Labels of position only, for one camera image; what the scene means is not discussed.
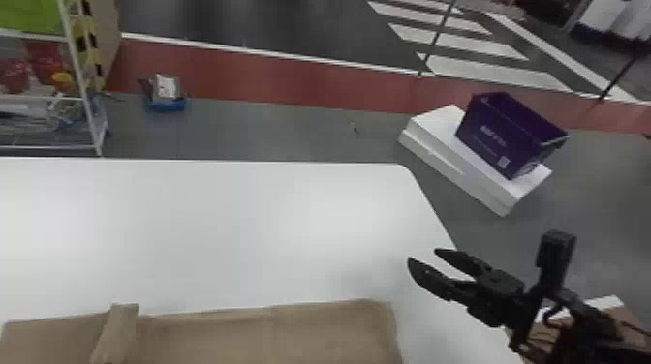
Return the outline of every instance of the black pole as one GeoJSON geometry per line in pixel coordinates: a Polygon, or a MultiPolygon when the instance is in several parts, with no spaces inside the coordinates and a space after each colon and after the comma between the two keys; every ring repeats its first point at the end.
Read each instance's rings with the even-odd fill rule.
{"type": "Polygon", "coordinates": [[[423,69],[427,67],[427,61],[429,60],[429,56],[432,54],[432,50],[434,50],[434,47],[436,46],[436,42],[438,42],[439,37],[441,36],[441,32],[443,32],[443,29],[446,27],[446,22],[448,22],[448,18],[452,14],[452,9],[454,9],[455,4],[456,4],[456,0],[449,1],[449,5],[448,8],[446,9],[446,13],[445,15],[443,15],[443,20],[441,20],[441,23],[439,24],[439,27],[436,30],[436,35],[434,36],[432,43],[427,48],[427,54],[425,55],[425,59],[423,59],[422,64],[420,65],[420,69],[418,69],[418,73],[416,74],[416,77],[421,77],[423,69]]]}
{"type": "Polygon", "coordinates": [[[649,47],[649,43],[644,43],[642,45],[639,45],[636,49],[635,52],[633,53],[633,56],[631,57],[631,60],[624,65],[624,68],[615,76],[615,78],[610,82],[608,87],[602,92],[601,95],[599,95],[599,101],[602,101],[604,97],[608,96],[608,93],[610,93],[610,90],[612,90],[613,87],[619,82],[619,80],[626,74],[626,72],[633,66],[633,64],[642,57],[642,55],[645,54],[647,51],[647,48],[649,47]]]}

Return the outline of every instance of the purple box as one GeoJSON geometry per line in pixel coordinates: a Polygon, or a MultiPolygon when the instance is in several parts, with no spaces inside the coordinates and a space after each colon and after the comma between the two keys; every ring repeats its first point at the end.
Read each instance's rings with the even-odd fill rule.
{"type": "Polygon", "coordinates": [[[473,96],[456,137],[514,179],[563,146],[568,134],[511,95],[496,92],[473,96]]]}

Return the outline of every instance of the red floor stripe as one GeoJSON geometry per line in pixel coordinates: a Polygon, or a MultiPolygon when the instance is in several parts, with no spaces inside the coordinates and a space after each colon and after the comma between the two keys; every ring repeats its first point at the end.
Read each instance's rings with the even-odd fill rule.
{"type": "Polygon", "coordinates": [[[192,97],[418,114],[473,94],[507,91],[568,129],[651,134],[651,107],[454,78],[423,78],[221,50],[123,40],[108,90],[140,92],[138,78],[180,76],[192,97]]]}

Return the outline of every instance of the red object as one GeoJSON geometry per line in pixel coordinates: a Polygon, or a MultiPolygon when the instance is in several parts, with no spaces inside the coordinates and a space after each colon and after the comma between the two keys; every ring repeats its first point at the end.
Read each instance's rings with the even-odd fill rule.
{"type": "Polygon", "coordinates": [[[24,41],[27,48],[27,60],[41,84],[54,85],[52,75],[64,70],[59,43],[42,41],[24,41]]]}
{"type": "Polygon", "coordinates": [[[154,74],[180,76],[193,97],[420,114],[473,94],[506,91],[567,129],[651,135],[651,106],[451,77],[415,78],[216,49],[122,40],[107,90],[141,93],[154,74]]]}
{"type": "Polygon", "coordinates": [[[8,94],[19,94],[29,89],[29,66],[17,59],[7,59],[0,66],[0,84],[8,94]]]}

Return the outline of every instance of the white foam block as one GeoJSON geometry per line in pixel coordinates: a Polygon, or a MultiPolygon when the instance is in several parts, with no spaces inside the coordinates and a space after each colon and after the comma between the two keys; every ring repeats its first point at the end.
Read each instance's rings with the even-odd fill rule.
{"type": "Polygon", "coordinates": [[[512,206],[505,206],[500,203],[500,201],[487,193],[482,187],[473,183],[473,180],[468,178],[461,169],[455,167],[436,151],[427,148],[421,140],[413,136],[408,130],[403,131],[398,140],[405,148],[411,150],[412,153],[419,156],[431,167],[438,170],[439,173],[445,175],[447,179],[452,181],[461,190],[483,203],[497,215],[505,217],[511,212],[512,206]]]}
{"type": "Polygon", "coordinates": [[[539,165],[513,180],[505,178],[454,135],[464,114],[454,105],[442,107],[413,117],[407,130],[507,207],[513,207],[551,174],[551,169],[539,165]]]}

